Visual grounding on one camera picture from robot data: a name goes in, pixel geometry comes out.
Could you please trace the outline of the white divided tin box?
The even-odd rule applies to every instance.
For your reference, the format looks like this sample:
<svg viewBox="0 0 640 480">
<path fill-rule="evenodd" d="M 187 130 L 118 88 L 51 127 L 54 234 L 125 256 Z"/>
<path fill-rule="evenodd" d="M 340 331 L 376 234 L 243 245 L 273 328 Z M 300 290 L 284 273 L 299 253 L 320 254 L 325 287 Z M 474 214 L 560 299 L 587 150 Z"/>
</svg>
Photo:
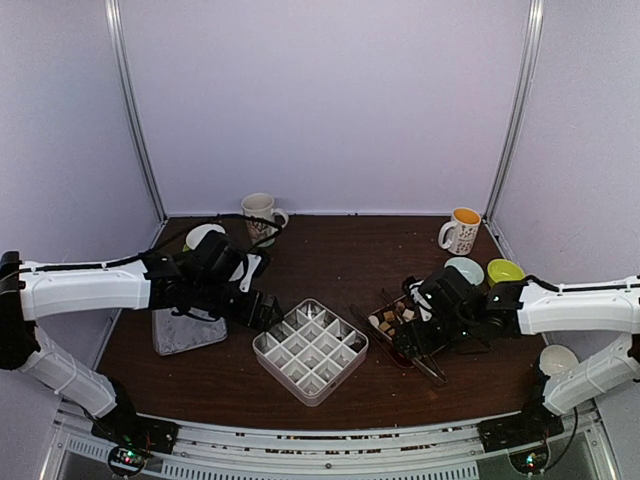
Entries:
<svg viewBox="0 0 640 480">
<path fill-rule="evenodd" d="M 369 340 L 307 298 L 252 343 L 258 363 L 307 407 L 323 403 L 366 359 Z"/>
</svg>

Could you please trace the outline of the bunny print tin lid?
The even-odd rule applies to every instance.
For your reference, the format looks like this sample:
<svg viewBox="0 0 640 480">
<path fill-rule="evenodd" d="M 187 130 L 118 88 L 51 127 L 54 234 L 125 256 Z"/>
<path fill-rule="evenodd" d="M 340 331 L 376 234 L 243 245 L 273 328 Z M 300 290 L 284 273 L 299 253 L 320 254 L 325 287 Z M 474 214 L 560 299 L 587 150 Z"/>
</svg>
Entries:
<svg viewBox="0 0 640 480">
<path fill-rule="evenodd" d="M 206 311 L 191 309 L 179 315 L 175 309 L 155 310 L 152 313 L 154 351 L 168 356 L 224 341 L 228 336 L 226 320 L 211 317 Z"/>
</svg>

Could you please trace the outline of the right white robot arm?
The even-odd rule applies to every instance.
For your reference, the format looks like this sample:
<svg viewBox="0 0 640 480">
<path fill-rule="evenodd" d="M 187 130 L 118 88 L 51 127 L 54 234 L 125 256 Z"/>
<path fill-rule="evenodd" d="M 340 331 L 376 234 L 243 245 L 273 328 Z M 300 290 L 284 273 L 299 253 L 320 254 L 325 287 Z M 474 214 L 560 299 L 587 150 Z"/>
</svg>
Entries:
<svg viewBox="0 0 640 480">
<path fill-rule="evenodd" d="M 613 331 L 618 338 L 576 366 L 547 375 L 536 402 L 513 419 L 519 440 L 535 440 L 559 416 L 639 378 L 639 279 L 554 285 L 528 275 L 485 290 L 453 266 L 424 280 L 409 277 L 404 291 L 416 318 L 396 326 L 392 345 L 407 359 L 431 355 L 472 338 L 487 344 L 556 331 Z"/>
</svg>

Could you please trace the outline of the metal tongs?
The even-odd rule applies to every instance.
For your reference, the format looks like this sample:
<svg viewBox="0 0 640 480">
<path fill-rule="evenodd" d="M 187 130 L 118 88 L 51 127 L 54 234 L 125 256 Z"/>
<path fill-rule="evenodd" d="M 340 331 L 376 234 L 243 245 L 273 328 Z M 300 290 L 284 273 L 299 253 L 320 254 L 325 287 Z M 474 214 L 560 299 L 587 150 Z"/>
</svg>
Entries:
<svg viewBox="0 0 640 480">
<path fill-rule="evenodd" d="M 419 371 L 437 387 L 446 385 L 447 375 L 428 351 L 431 344 L 420 337 L 420 309 L 406 295 L 393 297 L 382 288 L 380 296 L 378 309 L 366 314 L 352 302 L 349 312 L 397 366 Z"/>
</svg>

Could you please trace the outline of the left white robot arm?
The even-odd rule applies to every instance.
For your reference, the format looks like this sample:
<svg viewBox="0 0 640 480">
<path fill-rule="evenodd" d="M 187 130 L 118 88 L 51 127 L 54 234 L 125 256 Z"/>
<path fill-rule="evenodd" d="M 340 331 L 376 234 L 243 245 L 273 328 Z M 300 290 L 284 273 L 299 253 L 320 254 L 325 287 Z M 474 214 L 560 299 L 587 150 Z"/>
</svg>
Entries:
<svg viewBox="0 0 640 480">
<path fill-rule="evenodd" d="M 246 252 L 216 230 L 175 256 L 148 251 L 55 265 L 24 262 L 8 251 L 1 258 L 1 367 L 32 376 L 80 405 L 121 443 L 133 444 L 144 424 L 125 389 L 60 348 L 37 320 L 110 309 L 168 310 L 264 332 L 283 317 L 276 297 L 252 286 L 268 263 L 266 254 Z"/>
</svg>

